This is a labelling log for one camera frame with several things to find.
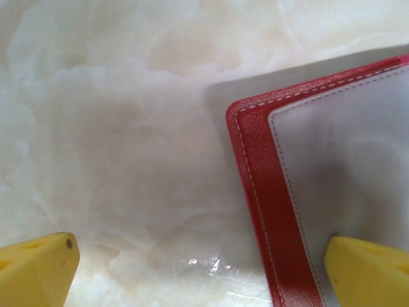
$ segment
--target white onyx surface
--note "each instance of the white onyx surface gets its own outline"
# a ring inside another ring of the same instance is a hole
[[[67,307],[271,306],[224,113],[409,52],[335,2],[0,0],[0,245],[74,232]]]

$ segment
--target white stitching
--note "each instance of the white stitching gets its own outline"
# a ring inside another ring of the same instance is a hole
[[[399,67],[402,67],[402,66],[405,66],[405,65],[406,65],[406,64],[389,67],[389,68],[386,68],[386,69],[384,69],[384,70],[380,70],[380,71],[378,71],[378,72],[375,72],[375,73],[373,73],[373,74],[368,74],[368,75],[366,75],[366,77],[371,77],[371,76],[373,76],[373,75],[380,74],[381,72],[385,72],[385,71],[388,71],[388,70],[391,70],[391,69],[394,69],[394,68],[399,68]],[[326,88],[326,87],[329,87],[329,86],[333,86],[333,85],[335,85],[335,84],[341,84],[341,83],[343,83],[343,82],[345,82],[345,81],[338,81],[337,83],[329,84],[328,86],[322,86],[321,89]],[[301,94],[301,93],[295,93],[295,94],[293,94],[293,95],[287,96],[286,98],[291,98],[292,96],[297,96],[297,95],[300,95],[300,94]],[[278,100],[282,100],[282,99],[283,99],[283,98],[276,98],[276,99],[273,99],[273,100],[269,100],[269,101],[267,101],[267,102],[261,102],[261,103],[259,103],[259,104],[253,105],[253,106],[254,106],[254,107],[263,106],[263,105],[265,105],[265,104],[271,104],[272,102],[275,102],[275,101],[278,101]],[[315,98],[312,98],[311,100],[307,100],[307,101],[312,102],[312,101],[314,101],[314,100],[316,100],[316,99],[315,99]],[[286,110],[293,109],[294,107],[297,107],[297,106],[291,106],[291,107],[289,107],[289,108],[286,109]],[[236,126],[237,126],[237,131],[238,131],[239,136],[240,136],[240,142],[241,142],[241,145],[242,145],[242,150],[243,150],[243,154],[244,154],[244,158],[245,158],[245,163],[246,163],[246,166],[247,166],[247,172],[248,172],[248,174],[249,174],[249,179],[250,179],[250,181],[251,181],[251,186],[252,186],[252,189],[253,189],[254,197],[255,197],[255,199],[256,199],[256,205],[257,205],[257,209],[258,209],[259,216],[260,216],[260,220],[261,220],[261,226],[263,227],[263,231],[264,231],[264,236],[265,236],[265,240],[266,240],[266,244],[267,244],[268,255],[269,255],[269,257],[270,257],[270,262],[271,262],[271,264],[272,264],[273,271],[274,271],[274,278],[275,278],[275,283],[277,284],[277,290],[278,290],[278,293],[279,293],[280,302],[281,302],[282,307],[284,307],[284,301],[283,301],[283,299],[282,299],[281,288],[280,288],[280,284],[279,284],[278,277],[277,277],[277,271],[276,271],[276,269],[275,269],[275,265],[274,265],[274,261],[273,261],[273,257],[272,257],[272,253],[271,253],[271,248],[270,248],[270,243],[269,243],[269,241],[268,241],[268,236],[267,236],[266,229],[265,229],[264,219],[263,219],[263,215],[262,215],[262,213],[261,213],[261,208],[260,208],[260,203],[259,203],[259,199],[258,199],[256,187],[255,187],[255,185],[254,185],[253,177],[252,177],[252,175],[251,175],[251,170],[250,170],[249,161],[248,161],[248,159],[247,159],[247,153],[246,153],[245,147],[244,147],[242,131],[240,130],[240,125],[239,125],[238,120],[237,120],[238,113],[239,113],[239,112],[242,112],[242,111],[245,111],[245,110],[247,110],[247,109],[249,109],[249,108],[250,108],[250,107],[245,107],[245,108],[239,109],[239,110],[235,113],[235,122],[236,122]],[[305,233],[304,233],[304,229],[303,229],[303,228],[302,228],[302,231],[303,231],[304,240],[305,240]],[[319,281],[318,281],[318,286],[320,287],[322,297],[324,298],[324,304],[325,304],[325,306],[327,306],[327,302],[325,301],[325,296],[323,295],[323,290],[322,290],[322,288],[321,288],[321,285],[320,285],[320,282],[319,282]]]
[[[393,67],[385,68],[385,69],[383,69],[383,70],[379,70],[379,71],[374,72],[374,73],[372,73],[372,74],[365,75],[365,77],[372,77],[373,75],[380,74],[381,72],[386,72],[386,71],[388,71],[388,70],[395,69],[395,68],[399,68],[399,67],[402,67],[402,66],[405,66],[405,65],[406,65],[406,64],[402,64],[402,65],[396,65],[396,66],[393,66]],[[336,83],[331,83],[331,84],[326,85],[326,86],[321,86],[321,87],[313,88],[313,89],[308,90],[308,91],[301,91],[301,92],[298,92],[298,93],[295,93],[295,94],[292,94],[292,95],[288,95],[288,96],[285,96],[285,97],[276,98],[276,99],[270,100],[270,101],[268,101],[268,102],[262,102],[262,103],[259,103],[259,104],[255,104],[254,107],[262,106],[263,104],[266,104],[266,103],[267,103],[267,104],[271,104],[272,102],[280,101],[280,100],[283,100],[283,99],[289,99],[289,98],[291,98],[291,97],[293,97],[293,96],[298,96],[298,95],[300,95],[300,94],[309,93],[310,91],[323,90],[323,89],[325,89],[325,88],[328,88],[328,87],[331,87],[331,86],[334,86],[334,85],[337,85],[337,84],[341,84],[341,83],[344,83],[344,82],[345,82],[345,80],[343,80],[343,81],[338,81],[338,82],[336,82]],[[247,109],[249,109],[249,108],[250,108],[250,107],[244,107],[244,108],[242,108],[242,109],[239,109],[238,112],[245,111],[245,110],[247,110]]]
[[[324,94],[324,93],[323,93],[323,95],[321,95],[321,96],[315,96],[315,97],[313,97],[313,98],[311,98],[311,99],[309,99],[309,100],[304,100],[304,101],[301,101],[301,102],[299,102],[299,103],[297,103],[297,104],[294,104],[294,105],[292,105],[292,106],[289,106],[289,107],[287,107],[287,108],[283,108],[283,109],[281,109],[281,110],[278,110],[278,111],[276,112],[276,114],[279,114],[279,113],[288,111],[288,110],[290,110],[290,109],[294,109],[294,108],[296,108],[296,107],[300,107],[300,106],[302,106],[302,105],[304,105],[304,104],[308,104],[308,103],[310,103],[310,102],[312,102],[312,101],[314,101],[314,100],[321,99],[321,98],[326,97],[326,96],[328,96],[328,95],[334,95],[334,94],[340,93],[340,92],[342,92],[342,91],[349,91],[349,90],[352,89],[352,88],[357,88],[358,86],[363,86],[363,85],[365,85],[365,84],[369,84],[369,83],[372,83],[372,82],[376,82],[376,81],[378,81],[378,80],[382,80],[382,79],[388,78],[388,77],[390,77],[390,76],[392,76],[392,75],[402,74],[403,72],[407,72],[407,71],[409,71],[409,67],[406,68],[406,69],[400,70],[400,71],[398,71],[398,72],[391,72],[390,74],[387,74],[387,75],[381,75],[381,76],[379,76],[379,77],[376,78],[376,79],[372,79],[372,80],[368,80],[368,81],[362,81],[361,83],[357,83],[357,84],[352,84],[352,85],[349,86],[349,87],[341,88],[340,90],[334,91],[334,92],[332,92],[331,94]]]

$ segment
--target yellow plastic pad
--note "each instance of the yellow plastic pad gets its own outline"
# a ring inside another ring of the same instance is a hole
[[[72,233],[0,248],[1,307],[64,306],[78,263]]]
[[[333,237],[324,263],[342,307],[409,306],[409,253]]]

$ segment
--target red leather cover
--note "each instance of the red leather cover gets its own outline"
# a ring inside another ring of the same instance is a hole
[[[275,109],[409,63],[409,55],[233,103],[226,120],[274,306],[323,306],[268,125]]]

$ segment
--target white leather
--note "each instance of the white leather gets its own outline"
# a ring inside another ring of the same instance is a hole
[[[278,109],[269,122],[316,284],[339,306],[323,266],[331,236],[409,249],[409,68]]]

